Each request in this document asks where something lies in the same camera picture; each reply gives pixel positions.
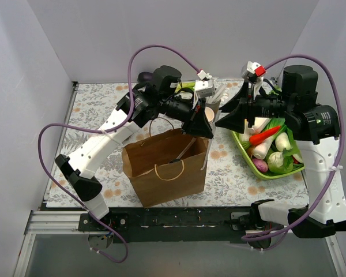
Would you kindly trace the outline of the brown paper bag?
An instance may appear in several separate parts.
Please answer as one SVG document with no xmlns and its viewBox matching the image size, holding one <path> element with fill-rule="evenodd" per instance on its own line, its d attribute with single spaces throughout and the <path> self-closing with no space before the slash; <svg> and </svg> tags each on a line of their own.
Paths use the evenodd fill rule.
<svg viewBox="0 0 346 277">
<path fill-rule="evenodd" d="M 126 145 L 122 151 L 123 171 L 142 206 L 158 204 L 200 193 L 205 187 L 205 159 L 208 139 L 195 137 L 195 143 L 181 157 L 183 163 L 169 164 L 193 136 L 174 128 Z"/>
</svg>

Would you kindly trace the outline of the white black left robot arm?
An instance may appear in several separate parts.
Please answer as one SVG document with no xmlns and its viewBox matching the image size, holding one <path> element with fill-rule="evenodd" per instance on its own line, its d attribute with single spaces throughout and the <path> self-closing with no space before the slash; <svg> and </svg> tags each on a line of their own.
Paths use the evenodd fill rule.
<svg viewBox="0 0 346 277">
<path fill-rule="evenodd" d="M 181 122 L 184 134 L 213 137 L 205 115 L 206 92 L 214 92 L 211 76 L 198 73 L 194 89 L 176 88 L 182 74 L 176 68 L 163 65 L 154 72 L 141 72 L 137 84 L 119 100 L 111 115 L 82 146 L 68 156 L 60 154 L 55 162 L 77 196 L 93 215 L 92 225 L 100 231 L 110 227 L 109 208 L 102 196 L 101 183 L 95 173 L 106 158 L 125 140 L 142 129 L 159 114 Z"/>
</svg>

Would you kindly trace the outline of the black plastic coffee lid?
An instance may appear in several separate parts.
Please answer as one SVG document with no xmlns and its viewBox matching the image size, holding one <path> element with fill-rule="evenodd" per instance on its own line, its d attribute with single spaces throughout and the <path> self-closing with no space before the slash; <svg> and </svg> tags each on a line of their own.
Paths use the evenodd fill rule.
<svg viewBox="0 0 346 277">
<path fill-rule="evenodd" d="M 172 161 L 169 162 L 169 164 L 173 164 L 173 163 L 176 163 L 176 162 L 179 162 L 179 163 L 183 163 L 183 160 L 181 159 L 173 159 Z"/>
</svg>

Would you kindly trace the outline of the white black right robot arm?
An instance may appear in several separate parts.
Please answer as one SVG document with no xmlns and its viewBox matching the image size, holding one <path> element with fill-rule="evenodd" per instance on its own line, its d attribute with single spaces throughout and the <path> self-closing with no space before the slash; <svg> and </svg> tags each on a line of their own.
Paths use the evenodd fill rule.
<svg viewBox="0 0 346 277">
<path fill-rule="evenodd" d="M 275 200 L 252 203 L 245 226 L 265 228 L 270 222 L 290 226 L 299 238 L 323 238 L 346 231 L 346 199 L 340 174 L 341 127 L 335 109 L 317 99 L 317 72 L 306 65 L 287 66 L 281 91 L 262 91 L 265 69 L 248 62 L 242 70 L 244 84 L 221 110 L 216 126 L 243 133 L 256 118 L 282 118 L 292 131 L 306 172 L 309 205 L 293 207 Z"/>
</svg>

